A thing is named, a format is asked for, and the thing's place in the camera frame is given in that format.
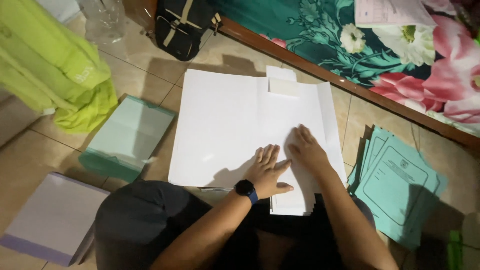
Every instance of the blue watch strap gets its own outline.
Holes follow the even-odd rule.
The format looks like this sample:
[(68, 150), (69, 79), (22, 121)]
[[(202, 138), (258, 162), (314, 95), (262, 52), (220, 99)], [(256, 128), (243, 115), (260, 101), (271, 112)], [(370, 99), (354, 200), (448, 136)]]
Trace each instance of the blue watch strap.
[(257, 191), (254, 190), (250, 195), (248, 195), (248, 198), (252, 202), (252, 205), (258, 201), (258, 196), (257, 196)]

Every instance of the watch face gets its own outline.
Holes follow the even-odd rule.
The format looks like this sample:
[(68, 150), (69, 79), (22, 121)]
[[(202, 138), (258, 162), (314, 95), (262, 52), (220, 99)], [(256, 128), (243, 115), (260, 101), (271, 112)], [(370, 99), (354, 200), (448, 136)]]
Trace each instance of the watch face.
[(253, 184), (248, 180), (241, 180), (235, 185), (235, 191), (239, 195), (248, 196), (255, 191)]

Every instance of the black backpack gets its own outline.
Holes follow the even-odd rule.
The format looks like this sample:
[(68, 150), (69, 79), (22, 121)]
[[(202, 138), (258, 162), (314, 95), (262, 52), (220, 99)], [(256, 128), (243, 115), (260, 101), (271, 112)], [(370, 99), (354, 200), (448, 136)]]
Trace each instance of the black backpack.
[(189, 61), (200, 49), (200, 39), (211, 26), (222, 26), (220, 16), (205, 0), (158, 0), (155, 14), (157, 46), (180, 61)]

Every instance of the dark pants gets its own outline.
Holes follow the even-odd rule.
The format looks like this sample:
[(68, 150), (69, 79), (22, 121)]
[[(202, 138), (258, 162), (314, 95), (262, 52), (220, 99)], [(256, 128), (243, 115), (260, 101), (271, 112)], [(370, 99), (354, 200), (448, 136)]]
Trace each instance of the dark pants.
[[(355, 197), (353, 200), (375, 226), (365, 203)], [(316, 201), (308, 217), (270, 215), (267, 203), (255, 204), (222, 249), (215, 268), (258, 269), (255, 229), (298, 240), (298, 247), (292, 248), (288, 255), (295, 260), (284, 261), (283, 269), (298, 268), (298, 260), (305, 256), (317, 259), (324, 254), (339, 260), (321, 195), (316, 196)], [(118, 189), (105, 199), (96, 215), (98, 270), (148, 269), (175, 238), (211, 208), (182, 187), (166, 182), (140, 180)], [(239, 252), (242, 258), (251, 259), (238, 260)]]

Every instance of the floral mattress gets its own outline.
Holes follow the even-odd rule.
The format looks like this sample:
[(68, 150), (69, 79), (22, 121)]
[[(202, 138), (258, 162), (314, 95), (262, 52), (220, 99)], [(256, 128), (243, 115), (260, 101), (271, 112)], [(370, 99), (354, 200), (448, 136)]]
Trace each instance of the floral mattress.
[(480, 46), (448, 0), (438, 24), (357, 28), (354, 0), (210, 0), (229, 19), (371, 91), (480, 137)]

